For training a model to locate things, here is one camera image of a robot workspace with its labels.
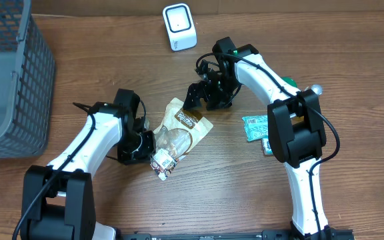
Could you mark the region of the yellow liquid bottle silver cap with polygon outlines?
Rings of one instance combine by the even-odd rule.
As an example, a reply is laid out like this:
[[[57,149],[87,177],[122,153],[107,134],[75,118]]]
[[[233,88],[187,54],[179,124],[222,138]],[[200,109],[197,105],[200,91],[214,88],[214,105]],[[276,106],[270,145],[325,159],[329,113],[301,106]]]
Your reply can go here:
[[[323,94],[323,87],[318,84],[314,84],[310,87],[306,87],[304,91],[312,90],[316,95],[320,96]]]

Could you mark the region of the green lid white jar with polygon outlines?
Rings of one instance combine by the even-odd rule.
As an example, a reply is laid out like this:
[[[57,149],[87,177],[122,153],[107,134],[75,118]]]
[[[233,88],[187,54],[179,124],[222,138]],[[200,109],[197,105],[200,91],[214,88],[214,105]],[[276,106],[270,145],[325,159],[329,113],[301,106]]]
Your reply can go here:
[[[282,78],[282,80],[284,80],[284,82],[288,83],[292,87],[297,87],[296,82],[292,78],[290,78],[290,77],[281,77],[281,78]]]

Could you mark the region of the teal white snack packet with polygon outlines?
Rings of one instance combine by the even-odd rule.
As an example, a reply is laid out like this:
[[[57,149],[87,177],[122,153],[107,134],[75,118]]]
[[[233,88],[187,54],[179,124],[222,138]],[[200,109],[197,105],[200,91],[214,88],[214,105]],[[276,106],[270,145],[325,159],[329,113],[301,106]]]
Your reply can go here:
[[[248,141],[268,138],[268,118],[266,115],[244,116],[242,120]]]

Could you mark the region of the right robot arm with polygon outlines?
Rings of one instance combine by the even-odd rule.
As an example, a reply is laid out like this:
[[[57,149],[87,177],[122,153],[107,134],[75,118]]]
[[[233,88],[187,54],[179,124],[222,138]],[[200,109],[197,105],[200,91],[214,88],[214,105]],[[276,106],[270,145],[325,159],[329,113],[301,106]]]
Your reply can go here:
[[[331,123],[322,114],[314,90],[299,90],[286,82],[251,44],[236,47],[230,37],[214,44],[207,60],[196,61],[200,82],[189,86],[185,109],[225,109],[232,105],[240,88],[248,87],[267,106],[269,145],[275,158],[284,164],[291,196],[293,216],[290,239],[330,239],[333,232],[323,210],[320,166],[326,161],[325,128]]]

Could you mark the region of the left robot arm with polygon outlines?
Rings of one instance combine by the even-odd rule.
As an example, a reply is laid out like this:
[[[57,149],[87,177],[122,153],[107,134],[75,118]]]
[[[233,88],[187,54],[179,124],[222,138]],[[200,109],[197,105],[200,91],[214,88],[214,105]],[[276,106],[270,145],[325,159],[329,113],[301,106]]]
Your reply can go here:
[[[87,120],[71,144],[46,166],[32,165],[23,180],[21,218],[13,239],[121,239],[119,229],[98,223],[93,177],[112,148],[124,165],[149,163],[155,137],[137,110],[144,103],[118,89],[111,103],[77,103]]]

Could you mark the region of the brown snack packet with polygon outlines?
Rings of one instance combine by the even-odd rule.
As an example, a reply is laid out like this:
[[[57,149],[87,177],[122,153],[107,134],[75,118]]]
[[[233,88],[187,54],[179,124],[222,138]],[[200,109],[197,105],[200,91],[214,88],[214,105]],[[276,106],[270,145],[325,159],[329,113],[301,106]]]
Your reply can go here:
[[[212,130],[213,124],[198,111],[186,111],[183,102],[173,98],[163,120],[154,130],[156,150],[150,166],[164,181],[177,164]]]

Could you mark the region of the small teal white packet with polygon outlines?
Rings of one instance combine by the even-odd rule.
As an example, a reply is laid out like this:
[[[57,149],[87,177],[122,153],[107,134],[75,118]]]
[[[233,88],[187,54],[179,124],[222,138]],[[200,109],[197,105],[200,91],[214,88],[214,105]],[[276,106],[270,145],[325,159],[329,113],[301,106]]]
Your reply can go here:
[[[262,147],[263,147],[264,154],[267,155],[267,156],[273,155],[271,146],[269,144],[269,138],[268,137],[264,137],[264,138],[262,138],[261,142],[262,142]]]

